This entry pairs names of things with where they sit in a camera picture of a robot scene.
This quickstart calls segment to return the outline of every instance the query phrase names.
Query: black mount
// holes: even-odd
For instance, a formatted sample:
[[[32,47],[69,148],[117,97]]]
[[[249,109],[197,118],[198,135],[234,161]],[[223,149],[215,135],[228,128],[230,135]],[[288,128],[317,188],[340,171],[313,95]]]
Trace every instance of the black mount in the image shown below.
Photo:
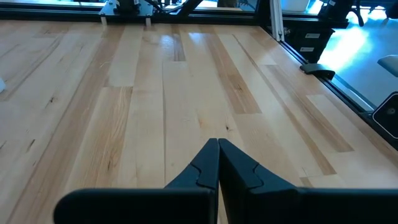
[[[372,120],[398,144],[398,91],[390,94],[372,113]]]
[[[300,66],[300,69],[307,75],[315,75],[316,77],[323,77],[332,80],[336,72],[318,63],[310,63]]]
[[[60,223],[396,223],[398,190],[295,187],[226,139],[210,139],[164,189],[85,189],[62,198]]]

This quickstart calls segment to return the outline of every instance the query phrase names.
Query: light wood surface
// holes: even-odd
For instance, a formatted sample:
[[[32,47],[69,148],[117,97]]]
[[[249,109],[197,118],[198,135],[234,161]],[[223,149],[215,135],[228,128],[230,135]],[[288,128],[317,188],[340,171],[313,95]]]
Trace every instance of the light wood surface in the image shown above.
[[[163,187],[208,138],[295,185],[398,187],[397,151],[258,27],[0,21],[0,77],[0,223]]]

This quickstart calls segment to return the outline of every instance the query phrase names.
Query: wood grain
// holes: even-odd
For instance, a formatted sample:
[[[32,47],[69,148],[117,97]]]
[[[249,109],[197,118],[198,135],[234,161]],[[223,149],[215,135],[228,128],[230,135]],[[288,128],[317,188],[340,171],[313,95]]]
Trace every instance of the wood grain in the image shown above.
[[[82,187],[162,188],[209,138],[295,185],[398,186],[398,152],[259,27],[0,25],[0,223],[51,223]]]

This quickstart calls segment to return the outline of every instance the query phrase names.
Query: metal frame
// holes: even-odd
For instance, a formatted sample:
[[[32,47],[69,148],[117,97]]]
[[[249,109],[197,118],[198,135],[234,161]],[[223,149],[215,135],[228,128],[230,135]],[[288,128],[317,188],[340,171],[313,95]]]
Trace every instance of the metal frame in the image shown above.
[[[285,41],[284,22],[282,20],[282,6],[280,0],[270,0],[272,37],[280,42]]]
[[[142,1],[141,7],[147,6]],[[204,11],[195,9],[201,0],[188,0],[188,7],[182,7],[179,11],[166,14],[139,14],[139,15],[117,15],[112,9],[101,14],[101,6],[60,6],[59,4],[19,4],[1,3],[0,19],[22,19],[22,20],[41,20],[41,21],[82,21],[82,22],[136,22],[136,23],[182,23],[182,24],[229,24],[229,25],[249,25],[260,26],[280,41],[280,44],[290,52],[301,64],[306,61],[289,44],[284,42],[284,25],[294,27],[314,27],[314,28],[347,28],[348,22],[327,21],[320,19],[317,15],[305,14],[283,14],[279,0],[258,0],[255,12],[239,11]],[[359,117],[361,117],[370,127],[378,132],[387,142],[398,150],[398,142],[393,141],[385,134],[381,128],[375,124],[370,114],[364,111],[351,98],[346,96],[330,80],[317,77],[327,86],[340,100],[349,106]]]

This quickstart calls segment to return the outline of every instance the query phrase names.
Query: black bracket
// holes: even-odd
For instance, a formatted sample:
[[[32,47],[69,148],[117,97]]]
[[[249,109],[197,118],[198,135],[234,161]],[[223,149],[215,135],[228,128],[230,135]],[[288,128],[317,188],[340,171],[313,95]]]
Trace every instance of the black bracket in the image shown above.
[[[307,75],[315,75],[316,77],[323,77],[332,80],[336,72],[318,63],[310,63],[300,66],[300,69]]]
[[[164,189],[85,189],[62,198],[60,223],[397,223],[398,190],[296,187],[226,139],[210,139]]]

